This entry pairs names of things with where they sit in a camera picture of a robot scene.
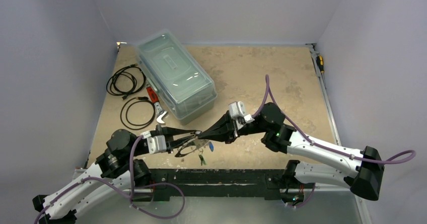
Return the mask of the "metal key organizer plate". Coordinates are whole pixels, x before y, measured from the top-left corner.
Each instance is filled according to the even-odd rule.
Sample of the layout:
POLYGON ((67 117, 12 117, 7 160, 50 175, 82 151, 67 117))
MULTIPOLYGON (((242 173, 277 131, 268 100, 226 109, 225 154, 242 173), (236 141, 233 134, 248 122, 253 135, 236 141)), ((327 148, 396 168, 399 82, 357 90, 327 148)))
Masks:
POLYGON ((192 153, 202 154, 204 152, 204 149, 208 147, 209 144, 210 144, 209 140, 203 140, 203 139, 189 140, 184 144, 182 144, 180 147, 178 147, 177 153, 174 155, 174 157, 183 158, 192 153))

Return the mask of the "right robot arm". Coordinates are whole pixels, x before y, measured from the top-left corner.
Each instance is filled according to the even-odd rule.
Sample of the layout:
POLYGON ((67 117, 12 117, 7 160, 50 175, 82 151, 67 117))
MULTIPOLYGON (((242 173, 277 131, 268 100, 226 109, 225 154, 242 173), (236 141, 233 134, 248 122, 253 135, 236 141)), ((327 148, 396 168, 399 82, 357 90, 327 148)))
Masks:
POLYGON ((264 104, 256 116, 244 110, 241 101, 230 104, 214 125, 198 134, 198 139, 230 144, 240 136, 263 133, 261 142, 269 150, 316 161, 289 161, 289 170, 282 177, 287 186, 323 183, 348 188, 360 198, 379 199, 385 167, 377 149, 366 146, 360 150, 309 138, 285 124, 285 114, 272 102, 264 104))

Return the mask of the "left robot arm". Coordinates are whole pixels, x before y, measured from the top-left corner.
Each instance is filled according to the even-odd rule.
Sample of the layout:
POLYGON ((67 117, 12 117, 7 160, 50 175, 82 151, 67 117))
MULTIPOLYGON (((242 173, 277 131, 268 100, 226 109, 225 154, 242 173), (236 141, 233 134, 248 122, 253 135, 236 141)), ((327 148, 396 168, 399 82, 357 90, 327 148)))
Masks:
POLYGON ((134 204, 135 191, 166 186, 155 181, 147 164, 137 156, 171 153, 184 143, 197 139, 199 130, 156 126, 137 136, 125 129, 115 131, 107 141, 106 150, 82 174, 50 195, 37 195, 33 206, 38 215, 35 223, 75 223, 78 215, 91 206, 119 194, 134 204))

